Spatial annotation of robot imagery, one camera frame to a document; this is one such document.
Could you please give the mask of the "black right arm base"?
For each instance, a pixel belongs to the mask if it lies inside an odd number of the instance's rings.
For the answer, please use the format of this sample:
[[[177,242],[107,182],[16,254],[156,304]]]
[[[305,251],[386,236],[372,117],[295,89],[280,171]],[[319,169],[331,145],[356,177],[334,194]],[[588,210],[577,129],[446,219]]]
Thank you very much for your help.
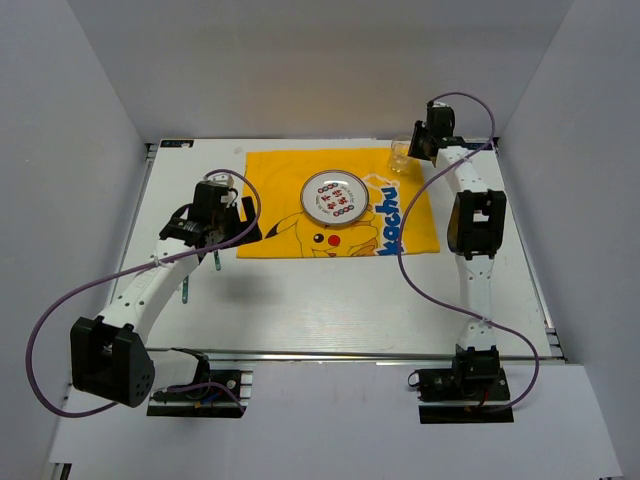
[[[414,370],[408,387],[417,393],[422,425],[507,424],[514,422],[503,369],[496,380],[458,386],[452,368]]]

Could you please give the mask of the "round printed plate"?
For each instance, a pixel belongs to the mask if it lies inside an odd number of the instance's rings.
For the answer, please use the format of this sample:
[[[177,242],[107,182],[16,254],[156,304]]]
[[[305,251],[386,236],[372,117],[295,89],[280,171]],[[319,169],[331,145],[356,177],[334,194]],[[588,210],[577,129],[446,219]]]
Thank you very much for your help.
[[[305,182],[300,202],[306,215],[316,223],[343,226],[363,217],[369,192],[356,175],[343,170],[326,170]]]

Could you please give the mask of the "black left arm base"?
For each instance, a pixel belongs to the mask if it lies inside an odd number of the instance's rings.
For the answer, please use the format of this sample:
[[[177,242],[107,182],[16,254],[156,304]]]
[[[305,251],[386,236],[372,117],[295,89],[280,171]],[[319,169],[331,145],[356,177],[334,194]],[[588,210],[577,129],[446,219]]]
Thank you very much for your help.
[[[147,415],[169,418],[239,419],[248,407],[252,367],[217,362],[203,352],[170,349],[149,353],[155,379]]]

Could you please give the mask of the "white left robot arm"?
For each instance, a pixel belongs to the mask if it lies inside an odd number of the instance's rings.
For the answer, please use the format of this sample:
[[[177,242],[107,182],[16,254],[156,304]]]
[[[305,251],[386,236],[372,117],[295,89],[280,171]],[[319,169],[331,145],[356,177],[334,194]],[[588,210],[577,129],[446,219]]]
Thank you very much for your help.
[[[147,341],[165,306],[213,252],[260,240],[261,202],[240,197],[238,173],[216,169],[196,184],[159,233],[148,263],[129,270],[132,280],[94,318],[79,318],[70,332],[75,389],[129,407],[157,391],[199,399],[211,387],[204,354],[172,347],[151,352]]]

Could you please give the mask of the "yellow Pikachu cloth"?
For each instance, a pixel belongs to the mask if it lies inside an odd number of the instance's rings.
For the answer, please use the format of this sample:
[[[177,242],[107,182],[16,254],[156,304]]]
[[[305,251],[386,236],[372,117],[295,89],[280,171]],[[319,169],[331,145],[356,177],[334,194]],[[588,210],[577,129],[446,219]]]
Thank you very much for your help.
[[[350,225],[319,224],[304,211],[301,192],[315,174],[340,170],[366,186],[366,211]],[[246,178],[262,204],[259,228],[263,240],[238,249],[252,259],[340,258],[437,253],[440,250],[429,197],[411,205],[424,184],[420,162],[412,160],[402,173],[389,167],[383,148],[284,150],[249,153]]]

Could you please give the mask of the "clear drinking glass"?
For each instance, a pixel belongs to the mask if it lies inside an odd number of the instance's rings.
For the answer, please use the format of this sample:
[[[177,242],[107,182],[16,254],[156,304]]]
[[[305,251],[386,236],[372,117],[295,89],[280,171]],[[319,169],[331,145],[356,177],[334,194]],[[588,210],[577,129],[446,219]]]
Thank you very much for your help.
[[[411,137],[399,135],[391,141],[388,167],[396,173],[406,173],[412,163],[409,156]]]

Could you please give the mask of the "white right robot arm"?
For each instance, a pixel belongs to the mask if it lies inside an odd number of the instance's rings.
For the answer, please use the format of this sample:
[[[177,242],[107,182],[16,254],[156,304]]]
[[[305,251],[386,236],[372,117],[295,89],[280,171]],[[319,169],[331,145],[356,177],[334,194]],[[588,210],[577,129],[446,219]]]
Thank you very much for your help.
[[[467,323],[456,341],[456,353],[489,352],[496,348],[491,281],[494,260],[504,236],[506,195],[490,188],[471,159],[483,150],[454,134],[451,106],[431,100],[426,118],[415,123],[409,156],[438,167],[454,194],[447,227],[449,251],[455,256]]]

